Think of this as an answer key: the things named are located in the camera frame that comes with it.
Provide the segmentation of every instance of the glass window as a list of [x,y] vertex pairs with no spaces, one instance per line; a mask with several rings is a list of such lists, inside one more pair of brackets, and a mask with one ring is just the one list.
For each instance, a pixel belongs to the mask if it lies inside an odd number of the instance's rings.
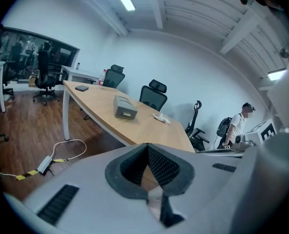
[[5,28],[1,39],[0,61],[12,61],[9,71],[15,72],[14,80],[28,80],[38,70],[38,52],[44,43],[51,45],[49,69],[60,72],[61,65],[71,66],[78,49],[36,33]]

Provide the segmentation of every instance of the chair armrest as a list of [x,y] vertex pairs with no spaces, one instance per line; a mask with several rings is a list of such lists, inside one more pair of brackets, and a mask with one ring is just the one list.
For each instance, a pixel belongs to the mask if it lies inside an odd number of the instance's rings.
[[48,73],[52,73],[55,75],[67,75],[67,73],[60,73],[60,72],[55,72],[55,71],[51,71],[51,70],[48,70]]
[[198,135],[198,138],[199,138],[200,140],[205,141],[206,143],[209,144],[209,140],[207,140],[206,138],[203,138],[202,136],[199,136],[199,135]]
[[199,129],[199,128],[196,128],[196,130],[199,132],[199,133],[203,133],[203,134],[205,134],[205,132],[204,131],[202,131],[201,129]]

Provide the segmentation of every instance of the black vent grille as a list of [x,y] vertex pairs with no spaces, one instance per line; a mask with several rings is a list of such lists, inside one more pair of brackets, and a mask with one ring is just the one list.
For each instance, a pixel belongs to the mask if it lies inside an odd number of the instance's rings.
[[212,167],[233,173],[236,170],[235,166],[228,166],[221,163],[215,163]]
[[79,188],[75,186],[64,185],[45,207],[41,209],[37,216],[47,223],[55,225],[74,198],[78,189]]

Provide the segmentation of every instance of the cap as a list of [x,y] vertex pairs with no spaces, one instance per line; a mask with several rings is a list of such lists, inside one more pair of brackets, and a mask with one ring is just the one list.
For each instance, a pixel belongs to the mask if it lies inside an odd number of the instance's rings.
[[255,111],[255,107],[253,105],[251,105],[250,103],[247,103],[247,102],[244,103],[242,108],[244,108],[244,107],[249,107],[252,110],[252,112]]

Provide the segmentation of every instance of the bottle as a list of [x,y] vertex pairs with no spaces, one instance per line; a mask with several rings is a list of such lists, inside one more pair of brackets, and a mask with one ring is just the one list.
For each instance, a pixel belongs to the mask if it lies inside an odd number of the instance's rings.
[[98,85],[102,86],[103,85],[103,81],[105,78],[105,74],[106,74],[106,69],[103,70],[103,73],[100,75],[99,80],[98,80]]

